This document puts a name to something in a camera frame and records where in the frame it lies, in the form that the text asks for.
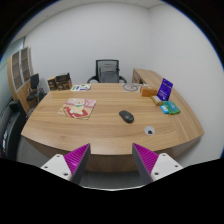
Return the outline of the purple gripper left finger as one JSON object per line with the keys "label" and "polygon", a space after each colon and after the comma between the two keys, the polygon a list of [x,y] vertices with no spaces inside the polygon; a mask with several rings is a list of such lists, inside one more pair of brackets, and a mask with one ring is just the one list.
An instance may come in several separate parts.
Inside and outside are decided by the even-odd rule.
{"label": "purple gripper left finger", "polygon": [[90,145],[86,144],[66,155],[56,154],[42,166],[42,169],[65,180],[79,184],[86,169],[90,153]]}

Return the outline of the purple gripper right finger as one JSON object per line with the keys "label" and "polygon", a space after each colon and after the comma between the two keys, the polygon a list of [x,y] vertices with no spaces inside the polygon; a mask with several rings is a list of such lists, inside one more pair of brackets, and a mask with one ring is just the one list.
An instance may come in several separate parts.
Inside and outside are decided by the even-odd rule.
{"label": "purple gripper right finger", "polygon": [[182,166],[167,153],[157,154],[136,143],[132,144],[132,154],[144,184],[182,169]]}

